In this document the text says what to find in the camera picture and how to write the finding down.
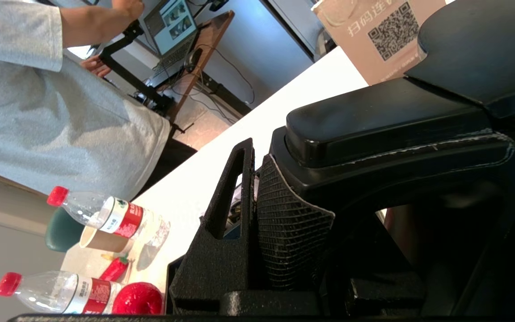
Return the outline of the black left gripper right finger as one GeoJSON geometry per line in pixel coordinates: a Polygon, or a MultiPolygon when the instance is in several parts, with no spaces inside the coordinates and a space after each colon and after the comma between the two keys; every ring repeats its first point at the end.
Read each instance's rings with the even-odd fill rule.
{"type": "Polygon", "coordinates": [[[482,182],[453,208],[454,316],[515,316],[515,191],[482,182]]]}

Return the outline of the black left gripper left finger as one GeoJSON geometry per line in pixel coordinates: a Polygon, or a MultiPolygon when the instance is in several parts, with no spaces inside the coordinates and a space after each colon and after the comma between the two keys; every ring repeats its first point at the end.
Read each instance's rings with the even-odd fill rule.
{"type": "Polygon", "coordinates": [[[232,149],[169,285],[174,314],[322,314],[321,254],[335,214],[296,195],[252,139],[232,149]]]}

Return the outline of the person's left hand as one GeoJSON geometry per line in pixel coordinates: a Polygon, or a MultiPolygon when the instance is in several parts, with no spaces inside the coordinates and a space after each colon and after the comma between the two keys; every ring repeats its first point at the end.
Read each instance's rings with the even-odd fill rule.
{"type": "Polygon", "coordinates": [[[112,69],[104,64],[99,55],[94,55],[81,61],[80,66],[95,76],[99,77],[100,79],[104,79],[112,71],[112,69]]]}

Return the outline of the person's right hand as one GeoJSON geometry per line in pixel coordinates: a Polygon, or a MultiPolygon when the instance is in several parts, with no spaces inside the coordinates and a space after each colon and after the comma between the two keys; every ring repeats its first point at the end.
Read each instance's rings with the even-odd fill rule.
{"type": "Polygon", "coordinates": [[[142,0],[112,0],[112,8],[133,22],[143,14],[145,4],[142,0]]]}

